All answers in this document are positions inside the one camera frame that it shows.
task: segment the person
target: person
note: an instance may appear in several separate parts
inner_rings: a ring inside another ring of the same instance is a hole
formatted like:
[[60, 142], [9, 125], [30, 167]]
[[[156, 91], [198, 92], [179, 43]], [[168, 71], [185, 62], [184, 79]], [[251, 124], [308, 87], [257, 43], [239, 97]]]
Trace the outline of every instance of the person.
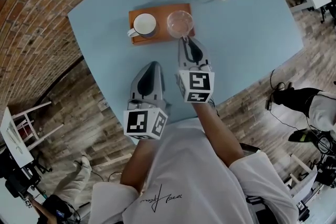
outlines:
[[271, 97], [275, 104], [302, 112], [313, 127], [330, 132], [336, 140], [336, 94], [315, 88], [295, 90], [290, 83], [287, 89], [276, 90]]
[[267, 155], [244, 157], [208, 103], [193, 107], [198, 118], [138, 143], [120, 184], [94, 185], [89, 224], [259, 223], [247, 197], [261, 197], [278, 223], [297, 222], [298, 208]]
[[74, 165], [76, 171], [62, 179], [54, 193], [42, 205], [35, 199], [29, 198], [30, 203], [40, 215], [38, 224], [62, 223], [73, 217], [75, 199], [85, 188], [92, 171], [86, 156], [82, 156], [80, 162], [74, 161]]

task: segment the wooden floor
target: wooden floor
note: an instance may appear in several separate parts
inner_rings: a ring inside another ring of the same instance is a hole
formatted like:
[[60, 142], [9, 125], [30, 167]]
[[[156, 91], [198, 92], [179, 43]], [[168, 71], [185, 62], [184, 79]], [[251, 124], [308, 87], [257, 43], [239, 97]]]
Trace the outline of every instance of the wooden floor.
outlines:
[[[333, 84], [336, 80], [336, 34], [331, 17], [328, 16], [324, 24], [320, 23], [318, 11], [305, 10], [295, 13], [294, 17], [305, 47], [276, 69], [273, 84], [292, 81], [296, 88], [314, 87], [336, 93]], [[296, 168], [290, 161], [290, 153], [295, 153], [304, 162], [319, 157], [319, 153], [313, 145], [287, 141], [293, 129], [281, 124], [265, 110], [270, 93], [267, 76], [220, 104], [219, 114], [239, 141], [266, 152], [280, 177], [285, 179]], [[77, 66], [48, 97], [54, 105], [41, 112], [39, 124], [44, 126], [45, 132], [62, 122], [65, 126], [40, 147], [54, 169], [43, 176], [41, 189], [51, 194], [58, 182], [74, 170], [71, 162], [81, 154], [89, 157], [93, 170], [104, 180], [112, 172], [121, 171], [134, 146], [123, 136], [120, 123], [108, 107], [86, 63]], [[276, 105], [272, 112], [297, 128], [307, 126], [305, 117], [299, 112]], [[119, 175], [111, 179], [117, 182]], [[92, 185], [100, 180], [97, 175], [91, 175], [78, 204], [90, 200]]]

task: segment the cable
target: cable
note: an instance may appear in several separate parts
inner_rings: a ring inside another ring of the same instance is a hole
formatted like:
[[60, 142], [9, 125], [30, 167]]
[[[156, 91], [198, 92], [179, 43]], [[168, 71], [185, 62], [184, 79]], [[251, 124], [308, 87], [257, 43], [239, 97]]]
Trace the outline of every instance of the cable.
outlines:
[[310, 124], [309, 124], [309, 122], [308, 122], [308, 117], [307, 117], [307, 116], [306, 116], [306, 121], [307, 121], [307, 124], [308, 124], [308, 127], [309, 127], [310, 131], [311, 131], [312, 134], [318, 139], [318, 143], [320, 143], [321, 146], [323, 146], [327, 151], [331, 151], [331, 152], [333, 152], [330, 148], [328, 148], [328, 146], [327, 146], [324, 142], [321, 141], [321, 139], [316, 135], [316, 133], [313, 132], [313, 130], [312, 130], [312, 128], [311, 128], [311, 126], [310, 126]]
[[284, 125], [287, 125], [288, 127], [292, 127], [293, 129], [296, 129], [296, 130], [298, 130], [299, 131], [299, 129], [297, 129], [296, 127], [293, 127], [293, 126], [291, 126], [291, 125], [289, 125], [289, 124], [287, 124], [287, 123], [284, 123], [284, 122], [282, 122], [281, 120], [279, 120], [277, 117], [275, 117], [279, 122], [281, 122], [282, 124], [284, 124]]
[[111, 178], [111, 176], [114, 175], [114, 174], [116, 174], [116, 173], [120, 173], [120, 174], [122, 174], [122, 172], [113, 172], [113, 173], [109, 176], [109, 179], [107, 180], [107, 182], [110, 182], [110, 178]]
[[44, 191], [42, 191], [41, 193], [39, 193], [38, 195], [36, 195], [35, 197], [33, 197], [33, 199], [35, 200], [38, 196], [43, 195], [43, 194], [45, 194], [45, 193], [46, 193], [46, 191], [44, 190]]
[[94, 172], [93, 170], [91, 171], [93, 174], [99, 176], [101, 178], [101, 180], [104, 182], [104, 179], [101, 177], [101, 175], [97, 174], [96, 172]]
[[321, 154], [321, 158], [320, 158], [320, 161], [318, 162], [319, 164], [322, 164], [322, 160], [324, 159], [324, 154], [322, 153]]
[[81, 219], [80, 214], [78, 213], [78, 211], [70, 203], [68, 203], [67, 201], [64, 201], [64, 200], [62, 200], [62, 201], [65, 202], [74, 211], [73, 215], [75, 213], [77, 213], [78, 221], [75, 220], [75, 223], [77, 222], [77, 224], [80, 224], [80, 222], [82, 221], [82, 219]]
[[217, 113], [217, 116], [219, 116], [219, 114], [218, 114], [218, 110], [217, 110], [217, 106], [216, 106], [216, 104], [215, 104], [215, 99], [213, 98], [213, 97], [211, 97], [210, 99], [209, 99], [209, 102], [211, 101], [211, 104], [213, 104], [214, 105], [214, 107], [215, 107], [215, 110], [216, 110], [216, 113]]
[[280, 82], [280, 83], [278, 83], [277, 85], [276, 85], [276, 87], [274, 88], [273, 87], [273, 85], [272, 85], [272, 77], [273, 77], [273, 73], [274, 73], [274, 71], [275, 71], [275, 69], [272, 71], [272, 73], [271, 73], [271, 76], [269, 77], [269, 84], [271, 84], [271, 88], [272, 88], [272, 90], [274, 90], [274, 91], [280, 91], [280, 90], [282, 90], [282, 89], [284, 89], [285, 87], [286, 87], [286, 84], [284, 83], [284, 82]]
[[317, 129], [317, 128], [316, 128], [315, 126], [313, 126], [313, 125], [310, 125], [310, 126], [313, 127], [314, 129], [318, 130], [319, 132], [323, 132], [323, 131]]

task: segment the chair leg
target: chair leg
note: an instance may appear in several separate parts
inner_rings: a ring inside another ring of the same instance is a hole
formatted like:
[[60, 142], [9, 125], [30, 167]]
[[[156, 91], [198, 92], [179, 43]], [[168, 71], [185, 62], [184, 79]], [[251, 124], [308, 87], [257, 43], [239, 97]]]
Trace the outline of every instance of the chair leg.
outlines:
[[321, 8], [321, 14], [322, 14], [322, 21], [321, 21], [321, 23], [323, 24], [324, 23], [324, 21], [325, 21], [325, 9], [324, 9], [324, 7], [322, 7]]
[[37, 154], [37, 157], [36, 159], [34, 160], [34, 165], [40, 170], [40, 172], [42, 174], [45, 174], [46, 172], [50, 173], [53, 171], [53, 168], [50, 168], [50, 169], [47, 169], [45, 168], [41, 163], [39, 163], [39, 159], [40, 157], [42, 156], [42, 152], [40, 151], [38, 154]]
[[306, 165], [304, 164], [297, 156], [295, 156], [294, 154], [291, 154], [290, 157], [298, 164], [300, 165], [307, 173], [311, 173], [312, 170]]
[[20, 116], [22, 116], [24, 114], [28, 114], [31, 111], [37, 110], [37, 109], [42, 108], [43, 106], [46, 106], [46, 105], [49, 105], [49, 104], [51, 104], [51, 101], [49, 101], [47, 103], [44, 103], [44, 104], [40, 104], [40, 105], [35, 106], [35, 107], [31, 108], [31, 109], [25, 110], [25, 111], [23, 111], [23, 112], [21, 112], [19, 114], [12, 115], [12, 119], [16, 119], [16, 118], [18, 118], [18, 117], [20, 117]]
[[296, 184], [299, 184], [300, 181], [293, 175], [293, 174], [289, 174], [289, 176], [293, 179], [293, 181], [296, 183]]
[[57, 128], [53, 129], [52, 131], [50, 131], [49, 133], [47, 133], [46, 135], [42, 136], [41, 138], [39, 138], [38, 140], [36, 140], [33, 144], [29, 145], [27, 148], [29, 151], [31, 151], [34, 147], [36, 147], [37, 145], [39, 145], [40, 143], [42, 143], [46, 138], [48, 138], [49, 136], [51, 136], [53, 133], [55, 133], [58, 129], [62, 128], [64, 126], [64, 124], [62, 123], [60, 126], [58, 126]]

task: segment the sneaker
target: sneaker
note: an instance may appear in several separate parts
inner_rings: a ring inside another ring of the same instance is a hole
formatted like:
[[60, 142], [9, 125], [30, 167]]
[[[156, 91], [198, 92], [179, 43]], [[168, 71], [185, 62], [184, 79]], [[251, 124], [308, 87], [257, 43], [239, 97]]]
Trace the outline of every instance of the sneaker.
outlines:
[[72, 165], [76, 168], [79, 169], [82, 166], [82, 162], [80, 161], [74, 161]]
[[87, 156], [83, 155], [82, 158], [81, 158], [81, 160], [82, 160], [82, 167], [91, 169], [90, 161], [87, 158]]

